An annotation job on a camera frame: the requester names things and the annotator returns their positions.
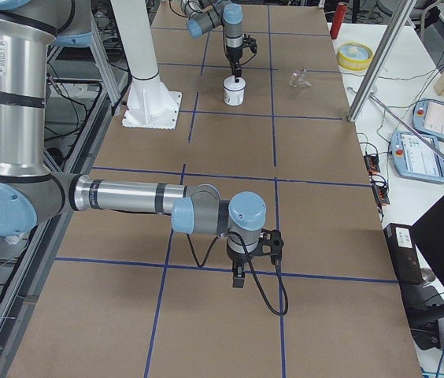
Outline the clear glass funnel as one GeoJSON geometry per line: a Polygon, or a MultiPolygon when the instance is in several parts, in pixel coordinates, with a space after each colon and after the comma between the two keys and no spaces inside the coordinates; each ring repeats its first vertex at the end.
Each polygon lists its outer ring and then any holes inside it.
{"type": "Polygon", "coordinates": [[[291,87],[305,87],[310,88],[312,84],[309,82],[308,78],[308,70],[305,68],[302,69],[296,69],[292,72],[290,79],[289,79],[289,85],[291,87]]]}

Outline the white enamel mug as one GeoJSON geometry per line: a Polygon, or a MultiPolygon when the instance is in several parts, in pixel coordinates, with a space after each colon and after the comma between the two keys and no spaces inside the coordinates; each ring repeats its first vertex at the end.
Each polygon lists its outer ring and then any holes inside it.
{"type": "Polygon", "coordinates": [[[224,89],[224,102],[228,106],[240,106],[244,101],[244,93],[243,91],[226,91],[224,89]]]}

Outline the yellow tape roll with dish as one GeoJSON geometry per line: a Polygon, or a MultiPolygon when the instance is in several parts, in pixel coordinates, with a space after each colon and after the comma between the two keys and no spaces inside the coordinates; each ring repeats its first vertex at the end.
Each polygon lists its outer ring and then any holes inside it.
{"type": "Polygon", "coordinates": [[[343,43],[336,54],[339,66],[350,71],[364,71],[371,64],[373,56],[370,47],[355,42],[343,43]]]}

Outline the red cylinder tube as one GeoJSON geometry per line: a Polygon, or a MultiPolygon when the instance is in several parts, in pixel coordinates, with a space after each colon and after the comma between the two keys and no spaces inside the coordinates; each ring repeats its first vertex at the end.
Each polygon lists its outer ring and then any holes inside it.
{"type": "Polygon", "coordinates": [[[347,2],[339,2],[336,6],[333,20],[331,22],[330,37],[331,39],[337,39],[340,28],[342,26],[344,17],[348,9],[347,2]]]}

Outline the orange black connector block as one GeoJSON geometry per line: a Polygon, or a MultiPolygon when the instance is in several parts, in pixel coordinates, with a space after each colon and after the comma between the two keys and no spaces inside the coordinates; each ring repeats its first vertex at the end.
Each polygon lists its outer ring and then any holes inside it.
{"type": "Polygon", "coordinates": [[[380,173],[378,154],[365,154],[364,163],[370,175],[375,173],[380,173]]]}

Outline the black desktop box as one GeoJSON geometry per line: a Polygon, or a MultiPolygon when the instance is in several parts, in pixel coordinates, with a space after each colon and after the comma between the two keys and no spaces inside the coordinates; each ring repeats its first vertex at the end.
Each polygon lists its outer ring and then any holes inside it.
{"type": "Polygon", "coordinates": [[[389,223],[383,231],[398,282],[421,285],[423,277],[410,227],[405,224],[389,223]]]}

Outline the near teach pendant tablet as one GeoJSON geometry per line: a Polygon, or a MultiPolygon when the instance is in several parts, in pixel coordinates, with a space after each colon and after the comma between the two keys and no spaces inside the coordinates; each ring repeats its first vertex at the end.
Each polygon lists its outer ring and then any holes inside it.
{"type": "Polygon", "coordinates": [[[395,131],[390,140],[394,167],[399,176],[444,183],[444,161],[412,132],[395,131]]]}

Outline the teach pendant tablet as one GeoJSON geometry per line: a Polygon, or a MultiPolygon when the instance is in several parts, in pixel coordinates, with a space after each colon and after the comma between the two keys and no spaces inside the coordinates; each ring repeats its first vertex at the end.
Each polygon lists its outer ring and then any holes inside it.
{"type": "Polygon", "coordinates": [[[412,132],[395,131],[390,140],[394,167],[399,176],[444,183],[444,161],[412,132]]]}
{"type": "Polygon", "coordinates": [[[425,98],[413,108],[413,127],[444,142],[444,102],[425,98]]]}

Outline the far teach pendant tablet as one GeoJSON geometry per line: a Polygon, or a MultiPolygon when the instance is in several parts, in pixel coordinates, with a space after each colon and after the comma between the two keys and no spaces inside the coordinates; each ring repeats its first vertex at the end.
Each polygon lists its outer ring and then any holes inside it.
{"type": "Polygon", "coordinates": [[[444,102],[425,98],[413,108],[413,127],[444,142],[444,102]]]}

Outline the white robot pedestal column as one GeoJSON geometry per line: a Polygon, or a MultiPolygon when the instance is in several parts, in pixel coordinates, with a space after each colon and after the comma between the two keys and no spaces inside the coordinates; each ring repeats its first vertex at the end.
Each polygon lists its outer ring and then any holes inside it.
{"type": "Polygon", "coordinates": [[[111,5],[132,77],[123,126],[172,130],[182,94],[161,81],[146,3],[115,0],[111,5]]]}

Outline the aluminium frame post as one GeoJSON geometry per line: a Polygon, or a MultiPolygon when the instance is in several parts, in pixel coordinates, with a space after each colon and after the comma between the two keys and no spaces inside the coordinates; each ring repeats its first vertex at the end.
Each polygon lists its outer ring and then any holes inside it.
{"type": "Polygon", "coordinates": [[[383,37],[381,38],[379,45],[376,49],[371,64],[368,67],[364,79],[359,86],[357,93],[353,99],[350,110],[347,114],[347,120],[354,123],[361,112],[364,103],[370,95],[371,89],[375,84],[380,71],[389,55],[392,45],[397,40],[401,29],[408,20],[409,15],[416,4],[416,0],[402,0],[399,2],[397,9],[394,11],[393,16],[390,19],[390,23],[387,25],[383,37]]]}

